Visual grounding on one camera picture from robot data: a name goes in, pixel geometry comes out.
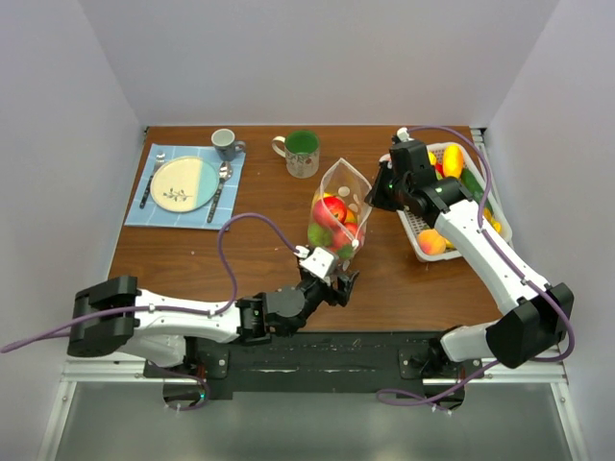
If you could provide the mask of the red apple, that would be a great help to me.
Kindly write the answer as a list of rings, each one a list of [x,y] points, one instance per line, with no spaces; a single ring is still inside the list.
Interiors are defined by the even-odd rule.
[[[311,214],[320,226],[334,229],[345,223],[348,208],[338,197],[328,197],[312,206]]]
[[[340,251],[344,248],[358,250],[364,241],[362,229],[357,223],[345,223],[343,228],[333,233],[332,246]]]

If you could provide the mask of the clear polka-dot zip bag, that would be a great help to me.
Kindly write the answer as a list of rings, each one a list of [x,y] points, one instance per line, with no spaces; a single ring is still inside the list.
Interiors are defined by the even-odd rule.
[[[325,172],[314,192],[314,195],[330,193],[341,199],[348,208],[345,223],[357,223],[363,231],[363,245],[358,250],[355,250],[350,259],[341,260],[339,258],[339,265],[343,269],[347,269],[350,266],[351,261],[364,246],[367,234],[367,222],[372,212],[372,207],[366,205],[364,199],[370,189],[371,185],[369,181],[367,181],[367,179],[348,160],[345,158],[340,158]],[[308,226],[311,223],[316,223],[312,217],[311,210],[312,203],[309,212]],[[337,229],[344,227],[344,224],[338,225],[334,229],[328,228],[332,231],[332,237],[333,233]],[[329,247],[323,248],[327,248],[336,254],[336,249],[332,246],[332,244]]]

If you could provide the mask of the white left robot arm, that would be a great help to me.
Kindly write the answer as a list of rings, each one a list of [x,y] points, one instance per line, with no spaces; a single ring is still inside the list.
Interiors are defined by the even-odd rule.
[[[232,303],[166,298],[138,288],[135,277],[109,279],[76,294],[67,352],[83,358],[122,352],[190,376],[199,353],[189,339],[252,346],[290,337],[321,303],[346,305],[358,274],[336,272],[332,283],[307,270],[300,276],[295,286]]]

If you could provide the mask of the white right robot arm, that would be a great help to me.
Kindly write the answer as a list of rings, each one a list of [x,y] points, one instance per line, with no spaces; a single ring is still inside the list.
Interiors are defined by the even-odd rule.
[[[483,357],[515,369],[562,340],[574,340],[571,289],[529,268],[484,221],[479,204],[458,179],[439,180],[425,143],[396,137],[365,201],[375,208],[409,211],[450,240],[503,315],[493,323],[443,334],[440,346],[428,354],[435,375],[451,376],[462,361]]]

